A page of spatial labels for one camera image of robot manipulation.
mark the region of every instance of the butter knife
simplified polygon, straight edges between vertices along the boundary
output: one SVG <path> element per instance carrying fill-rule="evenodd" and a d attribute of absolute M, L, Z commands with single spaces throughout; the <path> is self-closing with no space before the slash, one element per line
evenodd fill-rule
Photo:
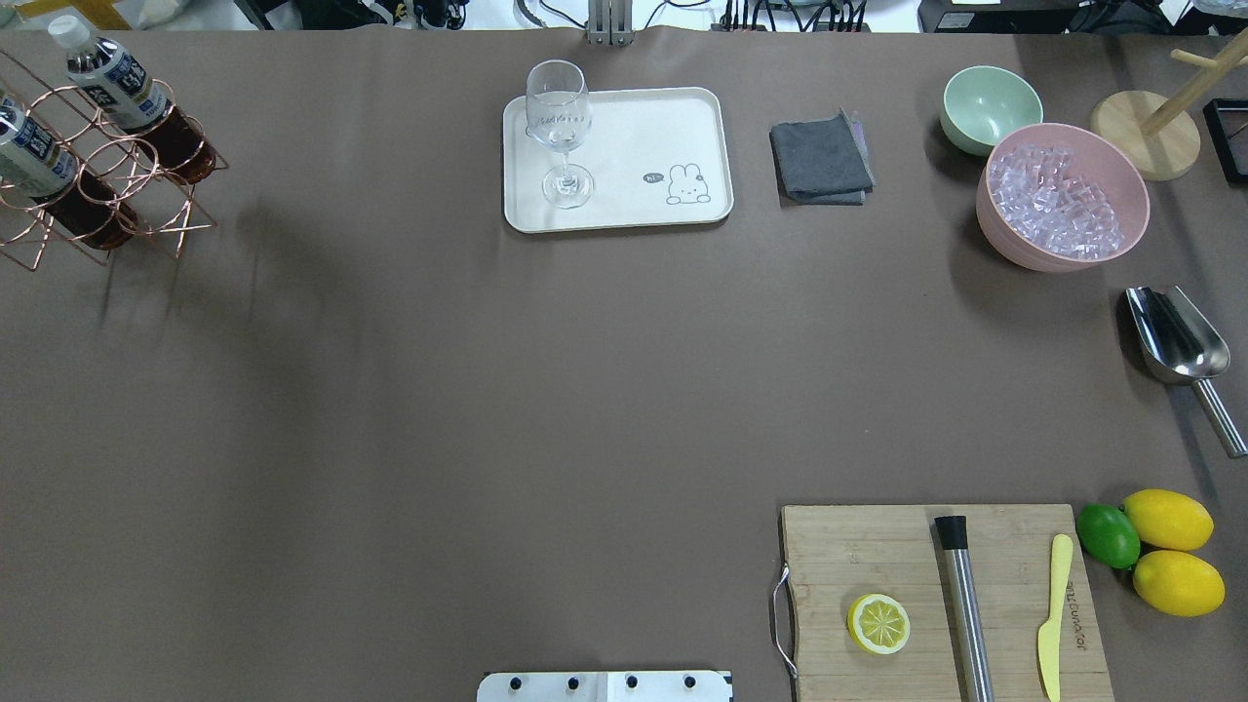
<path fill-rule="evenodd" d="M 1048 620 L 1040 625 L 1036 635 L 1036 652 L 1040 657 L 1040 678 L 1045 682 L 1045 695 L 1052 702 L 1062 698 L 1062 685 L 1058 680 L 1058 661 L 1062 641 L 1062 605 L 1066 602 L 1066 583 L 1071 577 L 1071 557 L 1075 543 L 1070 536 L 1060 533 L 1053 537 L 1053 551 L 1048 563 Z"/>

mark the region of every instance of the wine glass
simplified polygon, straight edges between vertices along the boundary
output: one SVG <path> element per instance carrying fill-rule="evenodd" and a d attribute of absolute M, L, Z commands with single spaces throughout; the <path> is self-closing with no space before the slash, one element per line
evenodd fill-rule
<path fill-rule="evenodd" d="M 524 95 L 527 134 L 563 155 L 563 165 L 550 169 L 542 180 L 542 192 L 560 210 L 584 205 L 594 191 L 594 177 L 569 164 L 568 154 L 585 142 L 593 121 L 585 75 L 568 61 L 542 61 L 529 71 Z"/>

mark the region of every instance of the metal bracket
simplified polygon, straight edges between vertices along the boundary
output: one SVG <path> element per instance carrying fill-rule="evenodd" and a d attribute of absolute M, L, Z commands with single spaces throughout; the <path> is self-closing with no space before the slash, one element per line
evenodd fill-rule
<path fill-rule="evenodd" d="M 490 673 L 477 702 L 733 702 L 730 671 Z"/>
<path fill-rule="evenodd" d="M 589 0 L 588 42 L 628 46 L 633 34 L 633 0 Z"/>

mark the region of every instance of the cutting board handle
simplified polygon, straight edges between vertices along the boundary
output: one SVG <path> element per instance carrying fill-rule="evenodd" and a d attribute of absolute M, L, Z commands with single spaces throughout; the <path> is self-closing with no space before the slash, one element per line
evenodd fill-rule
<path fill-rule="evenodd" d="M 780 597 L 780 588 L 789 582 L 789 563 L 785 563 L 780 568 L 780 580 L 776 581 L 776 586 L 771 590 L 771 637 L 775 640 L 776 651 L 780 652 L 780 657 L 784 658 L 784 665 L 789 667 L 789 677 L 797 680 L 797 665 L 792 662 L 789 653 L 785 652 L 784 645 L 780 643 L 780 616 L 778 615 L 776 602 Z"/>

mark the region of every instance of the scoop handle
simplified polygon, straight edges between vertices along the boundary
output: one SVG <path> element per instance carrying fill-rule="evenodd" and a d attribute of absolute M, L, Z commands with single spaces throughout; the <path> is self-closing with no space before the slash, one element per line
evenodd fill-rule
<path fill-rule="evenodd" d="M 1209 417 L 1209 422 L 1218 432 L 1218 438 L 1222 440 L 1222 447 L 1227 450 L 1227 456 L 1232 458 L 1243 458 L 1244 456 L 1248 456 L 1248 446 L 1244 446 L 1244 440 L 1239 436 L 1239 430 L 1236 428 L 1236 422 L 1231 420 L 1231 413 L 1227 412 L 1226 406 L 1222 405 L 1222 398 L 1218 397 L 1218 391 L 1213 390 L 1213 381 L 1207 377 L 1201 378 L 1192 385 L 1192 390 L 1194 390 L 1196 396 L 1201 398 L 1201 406 L 1204 407 L 1204 415 Z"/>

